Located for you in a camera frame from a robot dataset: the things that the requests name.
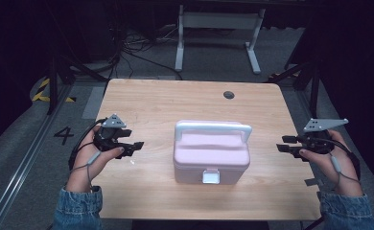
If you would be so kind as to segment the pink storage box white handle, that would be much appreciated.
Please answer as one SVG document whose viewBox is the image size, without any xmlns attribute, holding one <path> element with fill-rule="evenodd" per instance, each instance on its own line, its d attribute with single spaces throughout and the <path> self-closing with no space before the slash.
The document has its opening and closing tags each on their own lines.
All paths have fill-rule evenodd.
<svg viewBox="0 0 374 230">
<path fill-rule="evenodd" d="M 252 127 L 238 122 L 181 120 L 175 125 L 175 180 L 236 184 L 250 165 Z"/>
</svg>

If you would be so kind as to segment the black tripod stand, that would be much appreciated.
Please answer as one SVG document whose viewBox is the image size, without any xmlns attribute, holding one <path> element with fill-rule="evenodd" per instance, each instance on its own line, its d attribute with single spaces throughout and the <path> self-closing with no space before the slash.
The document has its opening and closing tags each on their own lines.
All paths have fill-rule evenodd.
<svg viewBox="0 0 374 230">
<path fill-rule="evenodd" d="M 320 62 L 319 61 L 308 61 L 302 64 L 295 65 L 292 68 L 284 71 L 280 74 L 272 74 L 266 83 L 278 83 L 283 79 L 292 77 L 297 74 L 296 80 L 292 84 L 295 90 L 304 90 L 308 84 L 311 85 L 311 94 L 309 101 L 309 111 L 311 117 L 317 117 L 317 97 L 320 82 Z"/>
<path fill-rule="evenodd" d="M 51 115 L 57 109 L 59 103 L 58 79 L 61 79 L 64 84 L 73 84 L 76 80 L 73 71 L 70 69 L 71 66 L 74 66 L 80 72 L 90 76 L 96 81 L 107 82 L 107 78 L 101 76 L 94 70 L 89 69 L 82 63 L 79 63 L 70 57 L 54 55 L 49 65 L 48 74 L 50 88 L 48 115 Z"/>
</svg>

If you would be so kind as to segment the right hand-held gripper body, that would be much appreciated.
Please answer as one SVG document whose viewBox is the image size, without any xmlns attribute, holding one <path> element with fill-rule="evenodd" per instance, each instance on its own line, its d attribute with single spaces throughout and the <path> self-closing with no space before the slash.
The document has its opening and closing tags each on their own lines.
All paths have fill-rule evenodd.
<svg viewBox="0 0 374 230">
<path fill-rule="evenodd" d="M 333 127 L 344 126 L 348 124 L 347 119 L 317 119 L 311 118 L 303 128 L 303 135 L 297 137 L 297 141 L 303 145 L 306 150 L 318 154 L 330 153 L 335 147 L 346 151 L 346 147 L 339 141 L 332 139 L 329 129 Z"/>
</svg>

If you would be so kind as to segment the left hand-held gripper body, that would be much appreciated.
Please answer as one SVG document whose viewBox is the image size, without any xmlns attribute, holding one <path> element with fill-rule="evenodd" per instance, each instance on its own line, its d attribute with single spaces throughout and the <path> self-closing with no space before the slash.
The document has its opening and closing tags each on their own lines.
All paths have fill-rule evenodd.
<svg viewBox="0 0 374 230">
<path fill-rule="evenodd" d="M 126 129 L 127 125 L 117 114 L 99 120 L 100 128 L 94 135 L 93 143 L 100 151 L 112 150 L 117 146 L 117 134 L 120 129 Z"/>
</svg>

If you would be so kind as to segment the person's left hand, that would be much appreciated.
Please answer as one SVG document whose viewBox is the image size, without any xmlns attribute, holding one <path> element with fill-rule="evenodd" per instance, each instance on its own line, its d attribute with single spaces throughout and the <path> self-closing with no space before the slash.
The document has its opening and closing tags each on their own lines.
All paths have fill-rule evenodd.
<svg viewBox="0 0 374 230">
<path fill-rule="evenodd" d="M 123 148 L 102 151 L 100 155 L 89 164 L 89 160 L 99 151 L 93 144 L 94 136 L 99 129 L 99 126 L 95 126 L 83 138 L 73 165 L 73 171 L 70 172 L 65 185 L 66 191 L 73 193 L 89 193 L 91 191 L 92 179 L 104 169 L 105 165 L 110 160 L 120 156 L 124 152 Z"/>
</svg>

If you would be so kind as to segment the white metal stand frame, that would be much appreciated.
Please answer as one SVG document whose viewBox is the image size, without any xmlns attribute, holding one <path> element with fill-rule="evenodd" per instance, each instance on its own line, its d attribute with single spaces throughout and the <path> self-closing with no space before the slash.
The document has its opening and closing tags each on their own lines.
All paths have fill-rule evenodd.
<svg viewBox="0 0 374 230">
<path fill-rule="evenodd" d="M 265 9 L 256 13 L 228 13 L 228 12 L 196 12 L 186 11 L 180 5 L 178 10 L 177 32 L 178 42 L 175 55 L 175 70 L 183 69 L 184 58 L 184 29 L 229 29 L 229 30 L 252 30 L 252 38 L 245 43 L 245 50 L 255 75 L 261 73 L 261 68 L 256 57 L 254 47 L 260 33 Z"/>
</svg>

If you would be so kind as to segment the metal floor rail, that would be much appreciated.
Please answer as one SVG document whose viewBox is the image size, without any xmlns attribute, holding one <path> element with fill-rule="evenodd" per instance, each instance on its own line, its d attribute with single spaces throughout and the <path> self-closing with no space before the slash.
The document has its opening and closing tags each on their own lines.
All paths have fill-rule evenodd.
<svg viewBox="0 0 374 230">
<path fill-rule="evenodd" d="M 56 99 L 56 105 L 50 115 L 46 115 L 39 127 L 39 130 L 35 134 L 35 138 L 28 147 L 23 159 L 20 161 L 17 169 L 14 171 L 10 178 L 9 184 L 5 189 L 4 193 L 0 197 L 0 225 L 8 213 L 12 203 L 14 202 L 17 194 L 20 191 L 29 171 L 35 162 L 39 150 L 44 142 L 46 135 L 48 134 L 52 123 L 57 118 L 60 109 L 63 106 L 66 98 L 69 96 L 72 90 L 72 85 L 63 85 L 58 97 Z"/>
</svg>

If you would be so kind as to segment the person's right hand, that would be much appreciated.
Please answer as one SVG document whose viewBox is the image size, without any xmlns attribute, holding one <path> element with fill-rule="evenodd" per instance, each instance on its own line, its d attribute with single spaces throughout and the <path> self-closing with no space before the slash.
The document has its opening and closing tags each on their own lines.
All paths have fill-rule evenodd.
<svg viewBox="0 0 374 230">
<path fill-rule="evenodd" d="M 304 158 L 318 165 L 321 171 L 335 184 L 335 191 L 341 196 L 363 196 L 361 182 L 358 179 L 352 160 L 348 156 L 349 148 L 339 132 L 329 131 L 335 141 L 346 147 L 346 151 L 335 147 L 330 153 L 317 154 L 307 149 L 299 153 Z"/>
</svg>

